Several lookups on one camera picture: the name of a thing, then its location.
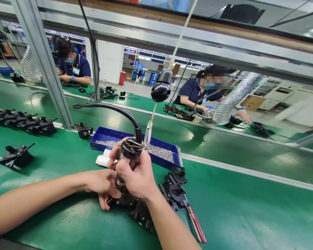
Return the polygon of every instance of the white wall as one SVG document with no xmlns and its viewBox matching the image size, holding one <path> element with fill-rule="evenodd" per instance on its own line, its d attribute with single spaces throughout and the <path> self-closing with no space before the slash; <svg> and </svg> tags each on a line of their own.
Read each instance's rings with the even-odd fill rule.
<svg viewBox="0 0 313 250">
<path fill-rule="evenodd" d="M 305 126 L 313 126 L 313 95 L 279 113 L 275 119 L 288 119 Z"/>
<path fill-rule="evenodd" d="M 100 80 L 119 84 L 123 67 L 124 45 L 97 40 Z"/>
</svg>

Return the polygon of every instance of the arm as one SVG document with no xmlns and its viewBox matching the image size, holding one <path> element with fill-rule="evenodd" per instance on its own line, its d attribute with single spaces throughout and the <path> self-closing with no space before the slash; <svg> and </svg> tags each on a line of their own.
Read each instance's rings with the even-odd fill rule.
<svg viewBox="0 0 313 250">
<path fill-rule="evenodd" d="M 111 169 L 116 168 L 117 174 L 125 181 L 130 193 L 146 202 L 162 249 L 201 249 L 190 230 L 176 215 L 159 191 L 153 176 L 151 158 L 146 150 L 142 151 L 139 164 L 134 171 L 131 170 L 125 159 L 114 163 L 116 155 L 121 148 L 122 141 L 112 149 L 107 167 Z"/>
<path fill-rule="evenodd" d="M 186 96 L 180 96 L 180 102 L 181 102 L 181 104 L 186 105 L 188 107 L 192 107 L 193 108 L 195 106 L 195 103 L 190 101 L 189 97 L 186 97 Z M 196 108 L 200 109 L 202 111 L 208 110 L 207 107 L 204 107 L 202 105 L 197 105 Z"/>
<path fill-rule="evenodd" d="M 62 82 L 70 82 L 72 81 L 72 76 L 69 75 L 61 75 L 59 79 Z M 81 84 L 90 84 L 91 79 L 89 77 L 74 77 L 74 82 L 81 83 Z"/>
<path fill-rule="evenodd" d="M 111 181 L 115 177 L 115 171 L 109 169 L 81 172 L 22 186 L 1 195 L 0 235 L 14 229 L 49 205 L 81 190 L 99 193 L 102 209 L 109 210 L 106 205 L 108 194 L 120 197 L 120 192 Z"/>
<path fill-rule="evenodd" d="M 222 100 L 225 99 L 225 96 L 223 95 L 223 97 L 221 97 L 219 100 L 217 100 L 218 102 L 221 102 Z M 242 108 L 242 106 L 240 104 L 236 105 L 234 107 L 235 109 L 238 108 Z M 241 109 L 241 110 L 237 110 L 236 115 L 240 116 L 242 119 L 244 119 L 246 122 L 253 122 L 253 120 L 251 119 L 251 117 L 249 116 L 249 114 L 247 113 L 247 111 L 245 109 Z"/>
</svg>

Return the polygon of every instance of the metal rail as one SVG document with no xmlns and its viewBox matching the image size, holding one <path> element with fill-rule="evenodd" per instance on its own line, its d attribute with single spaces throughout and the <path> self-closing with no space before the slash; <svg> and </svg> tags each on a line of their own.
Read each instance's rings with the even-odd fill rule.
<svg viewBox="0 0 313 250">
<path fill-rule="evenodd" d="M 88 36 L 78 5 L 51 0 L 37 4 L 45 28 Z M 85 7 L 85 12 L 94 38 L 168 54 L 181 31 L 179 25 L 99 9 Z M 13 15 L 9 1 L 0 1 L 0 15 Z M 177 55 L 313 85 L 313 54 L 254 40 L 187 28 Z"/>
</svg>

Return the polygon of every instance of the black cable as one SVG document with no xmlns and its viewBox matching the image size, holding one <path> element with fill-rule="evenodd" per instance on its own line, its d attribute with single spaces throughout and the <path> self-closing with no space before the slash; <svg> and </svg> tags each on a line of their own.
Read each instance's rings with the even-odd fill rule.
<svg viewBox="0 0 313 250">
<path fill-rule="evenodd" d="M 307 0 L 307 2 L 303 3 L 302 5 L 300 5 L 297 9 L 299 9 L 301 6 L 304 6 L 305 4 L 307 4 L 310 0 Z M 277 22 L 275 22 L 274 24 L 282 21 L 284 18 L 286 18 L 287 16 L 291 15 L 293 12 L 295 12 L 297 9 L 294 9 L 293 11 L 291 11 L 289 14 L 287 14 L 286 16 L 282 17 L 281 19 L 279 19 Z"/>
<path fill-rule="evenodd" d="M 21 74 L 17 73 L 15 70 L 13 70 L 13 68 L 12 68 L 12 67 L 8 64 L 8 62 L 6 61 L 6 58 L 5 58 L 5 56 L 4 56 L 4 53 L 3 53 L 2 49 L 1 49 L 1 42 L 0 42 L 0 53 L 1 53 L 1 57 L 2 57 L 3 61 L 7 64 L 7 66 L 8 66 L 16 75 L 18 75 L 18 76 L 20 76 L 20 77 L 22 77 L 22 78 L 24 79 L 24 77 L 23 77 Z"/>
<path fill-rule="evenodd" d="M 179 83 L 178 83 L 178 85 L 177 85 L 177 87 L 176 87 L 176 89 L 175 89 L 175 91 L 174 91 L 173 97 L 172 97 L 171 100 L 169 101 L 168 105 L 170 104 L 171 101 L 173 101 L 173 98 L 174 98 L 174 96 L 175 96 L 175 93 L 176 93 L 176 91 L 177 91 L 177 88 L 178 88 L 178 86 L 180 86 L 180 83 L 181 83 L 181 80 L 182 80 L 182 78 L 183 78 L 184 72 L 185 72 L 185 70 L 187 69 L 187 67 L 188 67 L 188 65 L 189 65 L 189 63 L 190 63 L 190 61 L 191 61 L 191 59 L 189 59 L 187 65 L 185 66 L 185 68 L 184 68 L 184 70 L 183 70 L 183 73 L 182 73 L 182 76 L 181 76 L 181 78 L 180 78 L 180 81 L 179 81 Z"/>
<path fill-rule="evenodd" d="M 97 51 L 96 51 L 96 48 L 95 48 L 95 44 L 94 44 L 94 38 L 93 38 L 93 35 L 91 34 L 91 31 L 90 31 L 90 27 L 89 27 L 89 24 L 88 24 L 88 21 L 87 21 L 87 17 L 85 15 L 85 11 L 83 10 L 83 6 L 82 6 L 82 3 L 81 3 L 81 0 L 78 0 L 79 1 L 79 5 L 80 5 L 80 9 L 81 9 L 81 12 L 82 12 L 82 15 L 83 15 L 83 18 L 86 22 L 86 25 L 87 25 L 87 29 L 88 29 L 88 33 L 90 35 L 90 38 L 92 40 L 92 43 L 93 43 L 93 49 L 94 49 L 94 53 L 95 53 L 95 57 L 96 57 L 96 61 L 97 61 L 97 70 L 98 70 L 98 74 L 97 74 L 97 83 L 99 83 L 99 78 L 100 78 L 100 66 L 98 64 L 98 55 L 97 55 Z"/>
<path fill-rule="evenodd" d="M 282 24 L 290 23 L 290 22 L 293 22 L 293 21 L 296 21 L 296 20 L 303 19 L 305 17 L 312 16 L 312 15 L 313 15 L 313 11 L 310 12 L 310 13 L 304 14 L 304 15 L 300 15 L 300 16 L 297 16 L 297 17 L 294 17 L 294 18 L 290 18 L 288 20 L 285 20 L 285 21 L 282 21 L 282 22 L 279 22 L 279 23 L 275 23 L 275 24 L 269 25 L 268 27 L 270 27 L 270 28 L 276 27 L 276 26 L 279 26 L 279 25 L 282 25 Z"/>
<path fill-rule="evenodd" d="M 121 109 L 117 106 L 113 106 L 107 103 L 103 103 L 103 102 L 99 102 L 99 103 L 93 103 L 93 104 L 75 104 L 73 105 L 74 109 L 80 109 L 82 107 L 87 107 L 87 108 L 92 108 L 92 107 L 100 107 L 100 108 L 108 108 L 108 109 L 112 109 L 115 110 L 119 113 L 121 113 L 122 115 L 124 115 L 125 117 L 127 117 L 135 126 L 135 134 L 136 134 L 136 140 L 139 144 L 141 144 L 143 142 L 143 134 L 142 134 L 142 129 L 140 128 L 137 120 L 127 111 L 125 111 L 124 109 Z"/>
</svg>

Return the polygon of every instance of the person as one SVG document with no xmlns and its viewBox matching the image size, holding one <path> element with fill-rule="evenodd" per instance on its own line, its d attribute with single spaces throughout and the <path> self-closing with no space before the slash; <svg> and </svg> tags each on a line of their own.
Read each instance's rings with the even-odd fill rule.
<svg viewBox="0 0 313 250">
<path fill-rule="evenodd" d="M 84 57 L 86 57 L 86 46 L 83 46 L 83 49 L 81 50 L 80 54 Z"/>
<path fill-rule="evenodd" d="M 114 163 L 125 139 L 112 149 L 107 164 L 109 169 L 36 182 L 1 195 L 0 235 L 14 229 L 49 205 L 79 191 L 98 193 L 101 208 L 108 211 L 110 207 L 106 202 L 109 196 L 121 196 L 120 191 L 115 188 L 115 178 L 118 174 L 125 181 L 129 192 L 146 202 L 163 249 L 201 249 L 192 233 L 159 191 L 153 176 L 151 158 L 146 150 L 142 151 L 134 171 L 125 159 Z"/>
<path fill-rule="evenodd" d="M 60 80 L 62 82 L 90 84 L 91 71 L 87 58 L 74 50 L 69 39 L 55 35 L 53 41 L 60 62 L 57 70 Z"/>
<path fill-rule="evenodd" d="M 235 72 L 235 69 L 229 69 L 216 64 L 208 66 L 204 70 L 200 70 L 197 73 L 196 78 L 189 79 L 182 86 L 174 103 L 188 107 L 194 107 L 195 104 L 203 97 L 216 92 L 220 88 L 225 88 L 225 86 L 228 84 L 228 75 L 233 72 Z M 196 108 L 202 111 L 206 111 L 208 108 L 202 106 L 202 103 L 206 101 L 221 102 L 224 99 L 225 96 L 218 92 L 200 101 Z M 245 107 L 242 107 L 238 104 L 235 106 L 235 109 L 237 110 L 236 115 L 240 116 L 246 122 L 252 122 L 252 119 L 248 115 Z"/>
</svg>

